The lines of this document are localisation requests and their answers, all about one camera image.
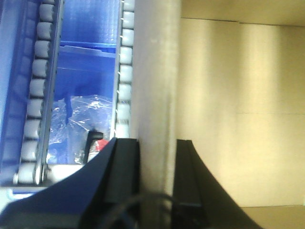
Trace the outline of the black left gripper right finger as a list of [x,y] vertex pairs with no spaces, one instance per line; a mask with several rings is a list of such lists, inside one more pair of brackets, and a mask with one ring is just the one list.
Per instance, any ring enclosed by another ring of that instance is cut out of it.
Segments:
[[191,140],[177,140],[173,229],[259,229],[219,184]]

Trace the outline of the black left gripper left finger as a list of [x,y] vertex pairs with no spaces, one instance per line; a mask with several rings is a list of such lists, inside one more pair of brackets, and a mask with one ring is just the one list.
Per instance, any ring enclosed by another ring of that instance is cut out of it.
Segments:
[[64,180],[7,205],[2,229],[91,229],[116,204],[139,191],[136,139],[113,138],[83,168]]

